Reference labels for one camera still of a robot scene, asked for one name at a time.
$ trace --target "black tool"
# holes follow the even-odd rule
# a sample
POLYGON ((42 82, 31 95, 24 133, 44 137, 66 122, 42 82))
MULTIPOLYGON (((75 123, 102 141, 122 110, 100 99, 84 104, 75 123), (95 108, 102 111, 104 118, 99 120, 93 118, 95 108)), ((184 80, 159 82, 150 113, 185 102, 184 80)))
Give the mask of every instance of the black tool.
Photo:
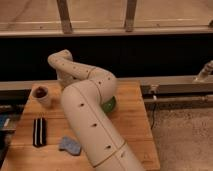
POLYGON ((34 119, 33 124, 33 146, 46 145, 46 120, 44 118, 34 119))

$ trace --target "screw hole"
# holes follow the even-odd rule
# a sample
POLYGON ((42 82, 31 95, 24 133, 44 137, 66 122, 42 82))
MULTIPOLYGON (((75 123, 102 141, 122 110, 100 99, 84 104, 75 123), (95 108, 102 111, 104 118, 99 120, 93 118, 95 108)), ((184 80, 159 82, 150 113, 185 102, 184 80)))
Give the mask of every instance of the screw hole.
POLYGON ((111 145, 106 146, 106 150, 109 150, 111 148, 111 145))
POLYGON ((123 158, 125 156, 125 151, 121 153, 121 157, 123 158))
POLYGON ((81 103, 79 106, 80 106, 80 107, 83 107, 83 106, 84 106, 84 103, 81 103))
POLYGON ((97 123, 94 123, 94 124, 92 124, 92 127, 96 127, 98 124, 97 123))

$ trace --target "robot arm segment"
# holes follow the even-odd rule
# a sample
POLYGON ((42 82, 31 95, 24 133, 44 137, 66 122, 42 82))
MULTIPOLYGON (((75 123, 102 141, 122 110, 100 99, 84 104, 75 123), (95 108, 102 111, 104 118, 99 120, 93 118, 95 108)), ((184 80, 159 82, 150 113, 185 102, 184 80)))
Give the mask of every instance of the robot arm segment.
POLYGON ((100 104, 116 91, 115 76, 102 68, 67 60, 66 51, 52 54, 49 64, 81 80, 62 92, 64 113, 96 171, 144 171, 100 104))

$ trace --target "wooden tabletop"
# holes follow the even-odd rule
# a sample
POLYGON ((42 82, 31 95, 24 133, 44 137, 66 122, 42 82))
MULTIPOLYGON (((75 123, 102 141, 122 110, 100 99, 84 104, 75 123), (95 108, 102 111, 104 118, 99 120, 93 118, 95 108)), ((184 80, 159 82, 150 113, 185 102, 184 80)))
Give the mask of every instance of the wooden tabletop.
MULTIPOLYGON (((84 151, 76 157, 58 150, 63 136, 73 139, 76 137, 60 106, 60 86, 58 83, 42 83, 42 86, 48 87, 53 107, 44 109, 30 94, 2 165, 2 171, 93 171, 84 151), (32 145, 33 119, 41 116, 47 120, 47 145, 35 148, 32 145)), ((110 120, 145 169, 160 170, 139 83, 119 82, 115 97, 117 106, 109 114, 110 120)))

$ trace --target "metal frame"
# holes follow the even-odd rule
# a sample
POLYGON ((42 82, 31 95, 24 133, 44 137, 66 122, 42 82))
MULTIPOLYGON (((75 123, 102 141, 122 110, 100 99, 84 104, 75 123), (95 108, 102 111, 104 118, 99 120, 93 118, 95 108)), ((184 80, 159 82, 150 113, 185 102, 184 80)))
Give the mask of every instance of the metal frame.
MULTIPOLYGON (((196 76, 169 76, 169 77, 131 77, 118 78, 119 81, 139 81, 143 94, 152 94, 151 90, 156 87, 156 94, 170 93, 213 93, 213 75, 210 75, 204 83, 194 83, 196 76)), ((56 80, 38 81, 11 81, 0 82, 2 90, 31 89, 34 83, 56 82, 56 80)))
MULTIPOLYGON (((58 10, 61 21, 55 22, 19 22, 18 25, 26 27, 30 24, 33 29, 30 31, 11 30, 0 31, 0 37, 75 37, 75 36, 128 36, 128 35, 159 35, 159 34, 197 34, 197 33, 213 33, 212 21, 209 25, 203 26, 175 26, 175 27, 146 27, 135 28, 134 19, 137 6, 137 0, 127 0, 126 17, 124 27, 105 28, 105 29, 73 29, 70 14, 68 10, 67 0, 57 0, 58 10)), ((0 28, 5 28, 10 23, 0 23, 0 28)))
POLYGON ((124 25, 126 32, 132 32, 134 29, 136 6, 137 0, 127 0, 126 18, 124 25))
POLYGON ((70 22, 67 0, 57 0, 58 11, 61 18, 61 26, 64 34, 72 33, 72 24, 70 22))

